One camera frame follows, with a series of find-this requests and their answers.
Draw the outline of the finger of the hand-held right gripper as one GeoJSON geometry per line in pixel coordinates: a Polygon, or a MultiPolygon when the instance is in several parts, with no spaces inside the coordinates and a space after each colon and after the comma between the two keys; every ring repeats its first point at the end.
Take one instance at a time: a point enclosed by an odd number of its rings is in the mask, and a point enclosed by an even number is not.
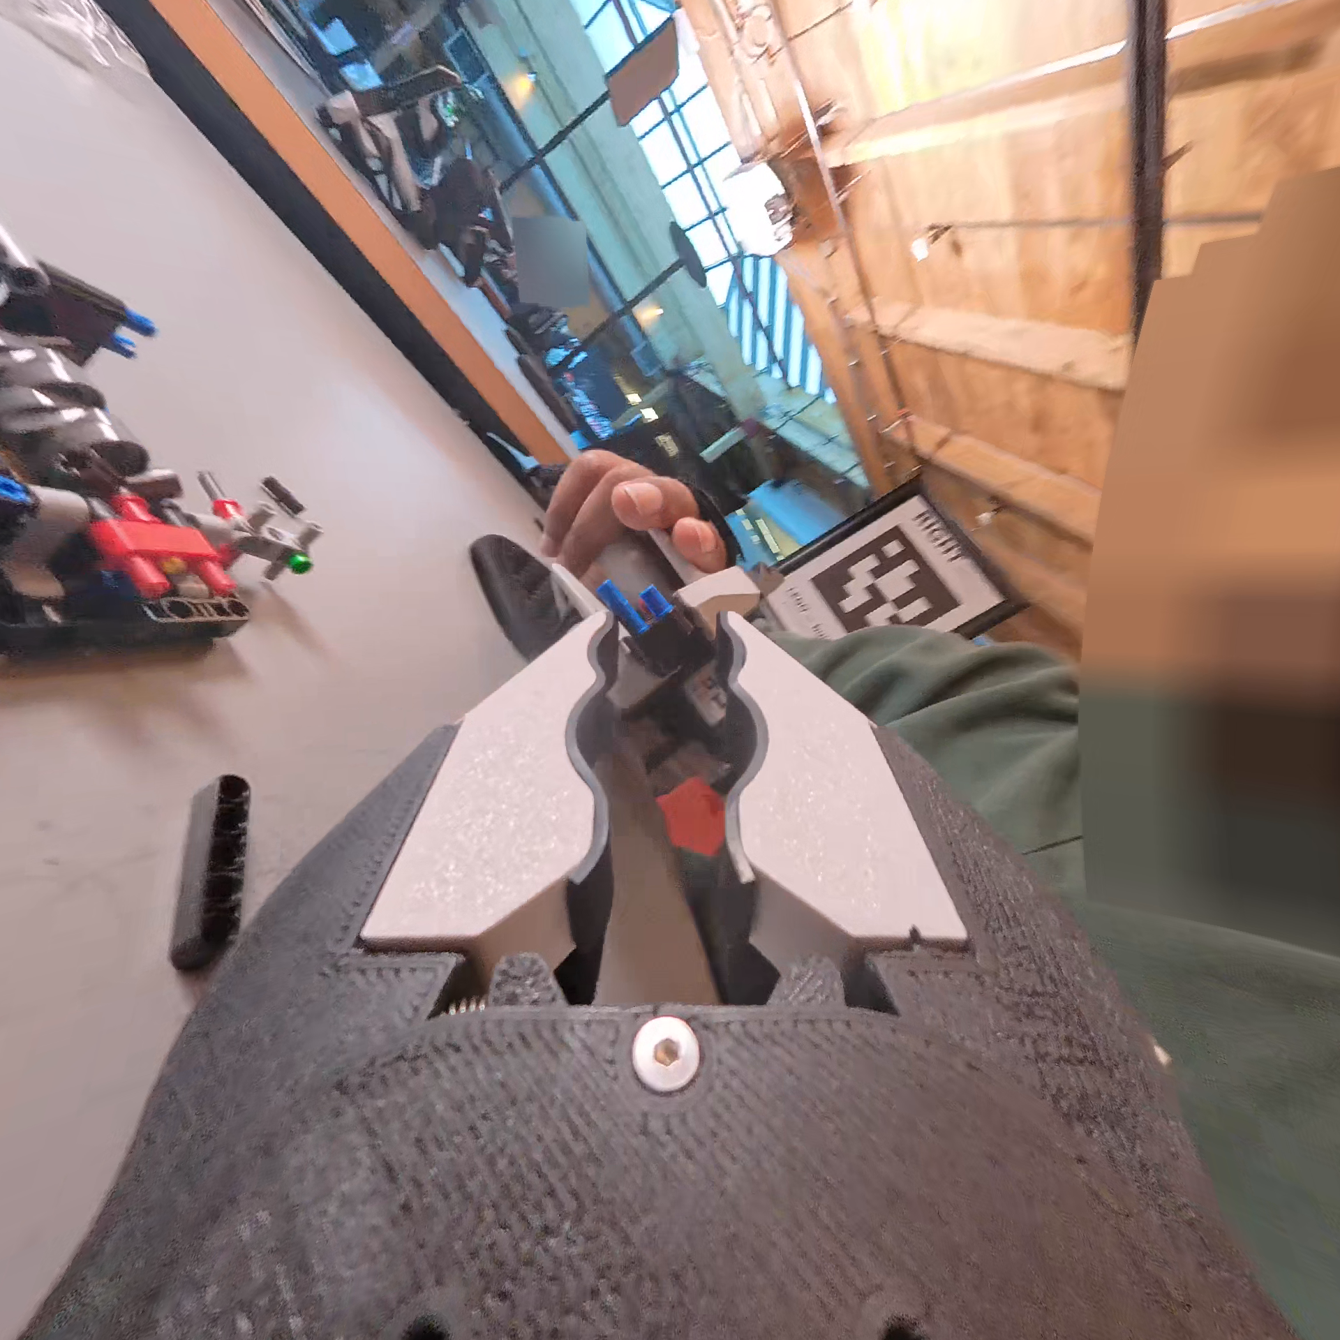
{"type": "Polygon", "coordinates": [[[728,568],[722,573],[704,574],[680,587],[676,600],[706,632],[715,632],[725,612],[744,617],[757,614],[765,595],[750,573],[743,568],[728,568]]]}

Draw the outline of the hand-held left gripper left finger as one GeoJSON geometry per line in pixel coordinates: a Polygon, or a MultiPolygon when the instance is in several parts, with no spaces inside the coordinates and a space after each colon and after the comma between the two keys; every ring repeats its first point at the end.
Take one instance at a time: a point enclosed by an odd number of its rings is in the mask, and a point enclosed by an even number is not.
{"type": "Polygon", "coordinates": [[[596,777],[618,628],[593,614],[459,721],[363,928],[377,951],[454,951],[489,976],[530,954],[559,968],[594,944],[610,845],[596,777]]]}

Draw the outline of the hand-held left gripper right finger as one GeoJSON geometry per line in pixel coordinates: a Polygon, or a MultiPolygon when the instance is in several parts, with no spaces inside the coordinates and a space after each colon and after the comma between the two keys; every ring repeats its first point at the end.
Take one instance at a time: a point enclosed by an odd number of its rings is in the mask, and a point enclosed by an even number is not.
{"type": "Polygon", "coordinates": [[[872,951],[966,951],[969,928],[875,722],[746,616],[719,617],[744,748],[727,849],[752,895],[747,943],[773,967],[872,951]]]}

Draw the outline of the small black lego sub-assembly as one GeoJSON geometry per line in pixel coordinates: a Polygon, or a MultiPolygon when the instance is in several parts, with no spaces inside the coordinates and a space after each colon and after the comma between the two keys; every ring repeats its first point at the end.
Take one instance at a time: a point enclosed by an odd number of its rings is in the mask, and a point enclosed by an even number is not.
{"type": "Polygon", "coordinates": [[[754,884],[760,860],[747,853],[744,797],[766,759],[768,727],[743,686],[749,619],[725,612],[704,630],[656,585],[628,595],[604,581],[596,595],[621,628],[616,721],[669,842],[727,860],[738,882],[754,884]]]}

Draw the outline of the person's right forearm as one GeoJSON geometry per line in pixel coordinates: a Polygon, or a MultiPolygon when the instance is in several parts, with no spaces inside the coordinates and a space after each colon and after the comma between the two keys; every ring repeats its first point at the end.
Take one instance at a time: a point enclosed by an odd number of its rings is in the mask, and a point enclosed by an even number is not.
{"type": "Polygon", "coordinates": [[[916,627],[774,641],[896,730],[1057,893],[1087,896],[1073,663],[1033,644],[916,627]]]}

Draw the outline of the long black lego beam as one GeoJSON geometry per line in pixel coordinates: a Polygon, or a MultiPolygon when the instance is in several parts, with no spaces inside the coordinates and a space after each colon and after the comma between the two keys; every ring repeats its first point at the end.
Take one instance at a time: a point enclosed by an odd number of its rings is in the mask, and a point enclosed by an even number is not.
{"type": "Polygon", "coordinates": [[[192,797],[170,943],[184,975],[210,968],[240,933],[251,796],[242,775],[219,775],[192,797]]]}

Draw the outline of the large lego vehicle model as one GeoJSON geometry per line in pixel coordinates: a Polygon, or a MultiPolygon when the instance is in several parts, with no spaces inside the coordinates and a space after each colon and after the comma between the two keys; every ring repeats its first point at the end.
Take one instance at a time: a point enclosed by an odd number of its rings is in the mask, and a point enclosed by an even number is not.
{"type": "Polygon", "coordinates": [[[313,569],[325,528],[261,491],[245,507],[211,472],[207,510],[111,411],[87,376],[133,359],[157,324],[120,297],[37,258],[2,231],[2,649],[6,659],[111,648],[211,646],[253,609],[234,576],[313,569]]]}

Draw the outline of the person's right hand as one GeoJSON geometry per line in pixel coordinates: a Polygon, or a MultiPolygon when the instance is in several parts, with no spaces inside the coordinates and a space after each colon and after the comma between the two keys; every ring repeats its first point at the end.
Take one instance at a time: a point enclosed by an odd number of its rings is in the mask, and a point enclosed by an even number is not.
{"type": "Polygon", "coordinates": [[[561,472],[548,502],[543,553],[585,577],[609,547],[637,533],[663,533],[680,558],[704,574],[743,557],[707,493],[613,451],[583,451],[561,472]]]}

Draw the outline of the round black stand table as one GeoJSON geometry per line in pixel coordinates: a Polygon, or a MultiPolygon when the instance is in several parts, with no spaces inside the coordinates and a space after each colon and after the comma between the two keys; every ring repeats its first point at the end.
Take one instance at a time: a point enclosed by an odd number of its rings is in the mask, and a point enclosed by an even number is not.
{"type": "Polygon", "coordinates": [[[666,282],[671,281],[671,277],[676,277],[680,273],[688,274],[690,281],[699,289],[704,290],[709,287],[707,268],[704,266],[696,244],[690,239],[687,230],[679,223],[671,223],[668,234],[676,250],[676,260],[672,260],[672,263],[668,265],[653,281],[650,281],[628,301],[624,301],[623,306],[613,309],[612,314],[581,341],[581,349],[593,346],[609,330],[620,325],[624,319],[632,317],[636,308],[640,303],[644,303],[644,300],[650,298],[661,287],[664,287],[666,282]]]}

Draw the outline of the person's green sweater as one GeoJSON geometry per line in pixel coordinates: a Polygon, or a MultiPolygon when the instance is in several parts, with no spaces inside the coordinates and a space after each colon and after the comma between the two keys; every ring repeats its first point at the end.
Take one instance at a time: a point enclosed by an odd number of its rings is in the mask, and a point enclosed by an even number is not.
{"type": "Polygon", "coordinates": [[[1301,1337],[1339,1337],[1339,959],[1065,892],[1172,1057],[1224,1217],[1301,1337]]]}

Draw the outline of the dark office chair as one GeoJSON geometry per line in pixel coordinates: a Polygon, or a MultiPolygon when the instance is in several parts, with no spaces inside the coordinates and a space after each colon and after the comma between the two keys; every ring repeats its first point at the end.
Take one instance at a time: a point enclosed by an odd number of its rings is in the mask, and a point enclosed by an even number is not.
{"type": "Polygon", "coordinates": [[[514,234],[495,172],[459,139],[462,76],[444,64],[326,97],[315,119],[408,234],[451,252],[470,285],[514,266],[514,234]]]}

